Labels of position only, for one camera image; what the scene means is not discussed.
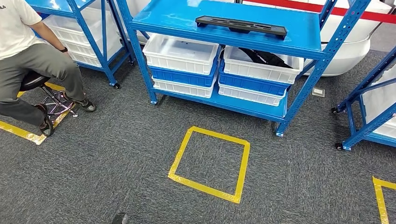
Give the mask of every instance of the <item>yellow floor tape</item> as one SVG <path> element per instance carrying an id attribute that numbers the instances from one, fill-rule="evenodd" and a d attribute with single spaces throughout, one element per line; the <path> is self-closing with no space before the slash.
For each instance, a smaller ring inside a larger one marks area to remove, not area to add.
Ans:
<path id="1" fill-rule="evenodd" d="M 50 88 L 52 88 L 55 91 L 61 91 L 64 90 L 63 87 L 51 83 L 46 83 L 46 85 Z M 25 92 L 19 92 L 18 93 L 18 98 L 21 97 Z M 59 123 L 63 120 L 63 118 L 66 117 L 66 115 L 69 113 L 69 111 L 66 111 L 65 113 L 59 115 L 57 119 L 54 121 L 54 128 L 59 125 Z M 18 135 L 19 137 L 22 137 L 24 139 L 27 139 L 29 141 L 34 142 L 36 145 L 40 145 L 47 137 L 45 135 L 36 135 L 31 132 L 28 132 L 26 130 L 23 130 L 19 127 L 16 127 L 14 125 L 8 124 L 6 122 L 0 121 L 0 129 L 3 129 L 4 131 L 13 133 L 15 135 Z"/>
<path id="2" fill-rule="evenodd" d="M 181 177 L 181 176 L 178 176 L 178 175 L 175 174 L 176 173 L 176 169 L 179 166 L 179 162 L 182 159 L 184 150 L 187 147 L 187 143 L 190 140 L 190 137 L 191 137 L 193 132 L 206 134 L 206 135 L 213 136 L 213 137 L 216 137 L 216 138 L 219 138 L 219 139 L 235 142 L 235 143 L 238 143 L 238 144 L 241 144 L 241 145 L 244 146 L 243 155 L 242 155 L 242 162 L 240 164 L 240 171 L 239 171 L 238 181 L 237 181 L 237 184 L 236 184 L 236 189 L 235 189 L 235 194 L 234 195 L 228 194 L 226 192 L 222 192 L 222 191 L 217 190 L 217 189 L 210 188 L 208 186 L 205 186 L 205 185 L 202 185 L 200 183 L 188 180 L 188 179 L 186 179 L 184 177 Z M 191 188 L 203 191 L 203 192 L 205 192 L 207 194 L 210 194 L 210 195 L 213 195 L 213 196 L 216 196 L 216 197 L 219 197 L 219 198 L 222 198 L 222 199 L 234 202 L 234 203 L 239 203 L 240 202 L 240 198 L 242 196 L 242 189 L 243 189 L 243 183 L 245 181 L 246 168 L 248 166 L 249 151 L 250 151 L 250 143 L 245 141 L 245 140 L 238 139 L 238 138 L 235 138 L 235 137 L 231 137 L 231 136 L 228 136 L 228 135 L 225 135 L 225 134 L 220 134 L 220 133 L 217 133 L 217 132 L 209 131 L 209 130 L 206 130 L 206 129 L 203 129 L 203 128 L 192 126 L 191 128 L 189 128 L 187 130 L 187 133 L 186 133 L 186 135 L 185 135 L 185 137 L 184 137 L 184 139 L 182 141 L 182 144 L 180 146 L 180 149 L 179 149 L 178 153 L 176 154 L 175 161 L 173 162 L 173 164 L 172 164 L 172 166 L 170 168 L 168 177 L 170 179 L 178 182 L 178 183 L 181 183 L 181 184 L 184 184 L 184 185 L 189 186 Z"/>
<path id="3" fill-rule="evenodd" d="M 382 193 L 382 187 L 387 187 L 396 190 L 396 183 L 383 181 L 373 177 L 373 184 L 374 184 L 375 196 L 377 197 L 378 211 L 380 212 L 381 223 L 389 224 L 388 214 L 386 212 L 385 200 Z"/>

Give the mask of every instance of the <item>rolling stool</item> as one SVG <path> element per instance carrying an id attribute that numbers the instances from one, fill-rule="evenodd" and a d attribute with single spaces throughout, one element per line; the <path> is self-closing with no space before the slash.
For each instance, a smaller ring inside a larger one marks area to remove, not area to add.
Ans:
<path id="1" fill-rule="evenodd" d="M 23 78 L 19 91 L 29 91 L 40 87 L 48 96 L 43 100 L 42 104 L 48 107 L 48 116 L 57 116 L 65 111 L 70 111 L 73 117 L 78 115 L 72 110 L 74 102 L 64 98 L 64 91 L 56 91 L 46 86 L 45 83 L 51 78 L 42 76 L 35 71 L 29 73 Z"/>

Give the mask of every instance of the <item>red stripe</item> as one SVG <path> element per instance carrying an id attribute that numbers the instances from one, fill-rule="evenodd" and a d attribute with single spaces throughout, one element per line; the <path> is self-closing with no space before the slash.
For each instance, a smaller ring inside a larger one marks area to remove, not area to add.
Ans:
<path id="1" fill-rule="evenodd" d="M 300 10 L 306 10 L 306 11 L 318 12 L 318 13 L 322 11 L 322 7 L 323 7 L 323 5 L 317 5 L 317 4 L 305 3 L 299 1 L 290 1 L 290 0 L 245 0 L 245 1 L 251 1 L 251 2 L 262 3 L 273 6 L 294 8 L 294 9 L 300 9 Z M 332 15 L 343 16 L 345 15 L 346 12 L 347 12 L 346 8 L 334 7 L 332 11 Z M 396 24 L 396 15 L 390 15 L 390 14 L 364 12 L 363 15 L 361 16 L 361 19 Z"/>

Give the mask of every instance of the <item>white t-shirt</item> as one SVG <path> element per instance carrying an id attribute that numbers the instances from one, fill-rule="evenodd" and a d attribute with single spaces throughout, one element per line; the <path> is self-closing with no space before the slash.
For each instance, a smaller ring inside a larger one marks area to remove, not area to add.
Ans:
<path id="1" fill-rule="evenodd" d="M 44 43 L 29 27 L 40 21 L 41 17 L 25 0 L 1 0 L 0 60 L 14 56 L 35 43 Z"/>

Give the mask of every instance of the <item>person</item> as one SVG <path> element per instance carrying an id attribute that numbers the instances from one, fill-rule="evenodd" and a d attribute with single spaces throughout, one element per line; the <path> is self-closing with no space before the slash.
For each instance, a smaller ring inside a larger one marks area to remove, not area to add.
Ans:
<path id="1" fill-rule="evenodd" d="M 66 89 L 66 99 L 87 112 L 96 110 L 96 106 L 85 98 L 78 65 L 25 0 L 0 1 L 0 21 L 1 115 L 38 126 L 46 136 L 53 134 L 47 107 L 42 104 L 32 106 L 17 98 L 21 82 L 30 70 L 60 79 Z M 36 37 L 32 29 L 50 45 Z"/>

